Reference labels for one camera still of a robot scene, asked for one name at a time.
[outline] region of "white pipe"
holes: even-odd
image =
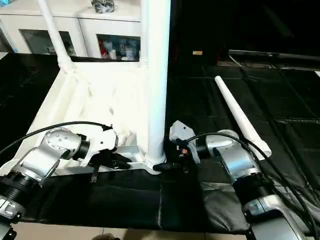
[[[271,150],[268,146],[268,144],[263,141],[258,133],[256,132],[255,128],[250,123],[249,119],[247,118],[244,111],[242,111],[241,107],[235,100],[234,96],[229,91],[228,87],[226,86],[225,82],[222,80],[220,76],[216,76],[214,78],[216,84],[218,85],[220,92],[222,93],[222,96],[224,100],[226,101],[234,119],[236,120],[237,124],[239,125],[239,128],[243,134],[243,136],[252,141],[254,144],[256,144],[268,157],[271,156]],[[250,148],[254,151],[254,153],[257,155],[257,157],[260,160],[263,160],[264,157],[254,148],[250,145]]]
[[[168,51],[171,0],[148,2],[148,149],[145,156],[151,165],[166,160],[165,135]]]
[[[54,22],[54,18],[52,16],[52,13],[49,9],[49,6],[46,0],[37,0],[37,1],[41,9],[43,18],[45,20],[45,23],[47,25],[52,44],[58,58],[59,67],[66,73],[73,72],[73,70],[75,69],[75,66],[67,54],[66,48],[61,39],[59,31],[57,30],[57,27]]]
[[[141,23],[141,37],[140,37],[140,63],[148,63],[148,2],[149,0],[140,1],[140,23]]]

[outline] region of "floor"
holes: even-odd
[[[0,59],[2,59],[7,54],[8,54],[7,52],[0,52]]]
[[[121,240],[246,240],[243,235],[60,226],[24,222],[13,225],[13,229],[17,232],[15,240],[92,240],[96,236],[108,233]]]

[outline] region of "black cable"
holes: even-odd
[[[286,77],[284,76],[284,74],[282,73],[282,71],[280,71],[277,67],[276,67],[277,71],[286,79]],[[248,78],[255,78],[256,77],[251,77],[251,76],[247,76],[247,73],[244,71],[243,68],[240,68],[240,71],[242,72],[243,74],[243,77],[248,81]],[[310,188],[310,191],[311,191],[311,194],[313,195],[313,198],[312,200],[310,200],[311,203],[313,203],[315,206],[319,206],[319,195],[317,194],[318,192],[316,191],[316,189],[318,188],[317,187],[317,184],[315,183],[318,183],[318,181],[316,180],[316,178],[313,178],[312,179],[312,176],[310,176],[310,174],[308,173],[308,171],[306,171],[306,169],[308,169],[307,167],[304,167],[305,166],[305,163],[303,161],[301,161],[300,163],[296,161],[296,157],[293,157],[292,156],[292,148],[286,144],[286,148],[288,148],[288,151],[290,153],[290,156],[291,156],[291,159],[293,161],[293,163],[295,165],[300,165],[300,167],[297,167],[297,171],[301,174],[302,176],[302,179],[306,182],[307,186]]]
[[[282,186],[285,184],[281,181],[281,179],[278,176],[272,176],[270,177],[274,182],[280,183]],[[316,207],[318,206],[318,202],[315,200],[315,196],[313,195],[312,191],[308,192],[305,187],[300,186],[298,184],[295,184],[294,182],[290,182],[290,184],[297,190],[297,192],[303,196],[307,201],[309,201],[311,204],[315,205]]]
[[[208,132],[208,133],[203,133],[203,134],[199,134],[193,137],[190,137],[189,139],[186,139],[182,142],[188,143],[190,141],[193,141],[195,139],[201,138],[201,137],[206,137],[206,136],[212,136],[212,135],[216,135],[216,136],[224,136],[230,139],[233,139],[235,141],[237,141],[238,143],[240,143],[242,145],[242,147],[247,150],[249,153],[251,153],[253,156],[255,156],[255,153],[251,150],[251,148],[242,140],[231,136],[229,134],[225,134],[225,133],[221,133],[221,132]],[[298,202],[301,204],[303,210],[305,211],[307,217],[310,220],[311,226],[312,228],[310,228],[310,231],[313,233],[314,239],[319,240],[319,232],[314,220],[314,217],[312,216],[308,206],[306,205],[305,201],[301,198],[301,196],[298,194],[298,192],[296,191],[296,189],[294,189],[292,187],[292,185],[290,184],[290,182],[286,179],[286,177],[282,174],[282,172],[276,167],[276,165],[271,161],[271,159],[257,146],[255,145],[252,141],[246,139],[246,141],[252,146],[254,147],[262,156],[263,158],[267,161],[267,163],[272,167],[272,169],[276,172],[276,174],[280,177],[280,179],[282,180],[282,182],[291,190],[291,192],[293,193],[293,195],[296,197],[296,199],[298,200]],[[260,167],[261,171],[263,171],[263,168],[261,168],[261,164],[260,162],[256,162],[258,164],[258,166]]]
[[[292,84],[290,83],[290,81],[287,79],[287,77],[284,75],[283,71],[281,71],[277,66],[275,67],[275,69],[286,80],[286,83],[288,84],[288,86],[290,86],[294,92],[297,92],[294,89],[294,87],[292,86]],[[313,113],[313,111],[309,107],[307,107],[307,109],[315,116],[315,114]],[[314,195],[313,197],[318,202],[318,204],[315,204],[315,205],[317,207],[319,207],[320,196],[318,195],[317,191],[320,190],[320,184],[319,184],[315,174],[310,170],[310,167],[308,166],[308,164],[305,161],[303,161],[303,159],[302,159],[303,153],[295,147],[291,138],[287,137],[286,140],[288,141],[288,147],[291,149],[292,152],[296,152],[296,155],[298,156],[296,158],[296,160],[298,161],[298,164],[300,165],[301,171],[304,174],[305,181],[307,182],[307,184],[309,184],[309,187]]]
[[[308,229],[312,229],[312,226],[310,224],[310,221],[308,221],[308,216],[299,208],[297,208],[280,190],[276,188],[276,186],[273,186],[272,190],[282,199],[284,204],[293,210],[295,214],[304,222],[304,224],[307,226]]]
[[[107,126],[107,125],[104,125],[102,123],[98,123],[98,122],[93,122],[93,121],[69,121],[69,122],[63,122],[63,123],[59,123],[59,124],[55,124],[55,125],[51,125],[51,126],[47,126],[47,127],[44,127],[44,128],[41,128],[41,129],[38,129],[36,131],[33,131],[33,132],[30,132],[28,133],[27,135],[23,136],[23,137],[20,137],[19,139],[15,140],[13,143],[9,144],[8,146],[6,146],[5,148],[3,148],[1,151],[0,151],[0,155],[6,151],[7,149],[11,148],[12,146],[20,143],[21,141],[33,136],[33,135],[36,135],[38,133],[41,133],[41,132],[44,132],[44,131],[47,131],[47,130],[50,130],[50,129],[54,129],[54,128],[58,128],[58,127],[62,127],[62,126],[66,126],[66,125],[76,125],[76,124],[86,124],[86,125],[95,125],[95,126],[99,126],[99,127],[102,127],[102,129],[104,131],[106,130],[109,130],[111,129],[110,126]]]
[[[312,225],[312,231],[313,231],[313,236],[314,239],[319,240],[319,232],[316,226],[316,222],[314,220],[314,217],[312,216],[308,206],[306,205],[305,201],[301,198],[301,196],[298,194],[296,189],[292,187],[290,182],[286,179],[286,177],[282,174],[282,172],[276,167],[276,165],[270,160],[270,158],[262,151],[257,145],[255,145],[252,141],[247,139],[247,142],[253,146],[263,157],[264,159],[268,162],[268,164],[273,168],[273,170],[278,174],[280,179],[284,182],[284,184],[291,190],[295,198],[298,200],[298,202],[301,204],[303,210],[306,212],[308,218],[310,219],[311,225]]]

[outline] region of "wrinkled fabric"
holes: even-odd
[[[76,61],[101,61],[75,58]],[[0,145],[24,135],[59,68],[55,56],[8,54],[0,60]],[[310,71],[171,65],[168,71],[165,152],[169,128],[180,120],[196,134],[232,129],[241,133],[214,77],[220,75],[260,136],[272,160],[306,199],[317,219],[320,209],[301,170],[320,175],[320,79]],[[17,149],[1,158],[8,161]],[[279,177],[262,161],[267,173]],[[188,174],[150,175],[144,170],[51,177],[34,196],[23,221],[44,224],[136,228],[184,232],[245,233],[248,224],[220,163],[203,159]],[[279,189],[296,203],[287,188]]]

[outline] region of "black table surface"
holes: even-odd
[[[74,58],[74,61],[98,61]],[[59,72],[57,58],[10,53],[0,60],[0,149],[23,136]],[[167,80],[166,139],[176,120],[197,134],[233,129],[240,133],[214,77],[220,75],[283,174],[315,203],[306,168],[320,176],[320,78],[315,72],[238,67],[171,65]],[[1,156],[10,160],[18,147]],[[170,144],[165,144],[170,161]],[[266,162],[267,172],[277,176]],[[152,230],[244,233],[248,225],[218,162],[205,159],[189,174],[150,175],[144,170],[51,177],[23,217],[44,224]]]

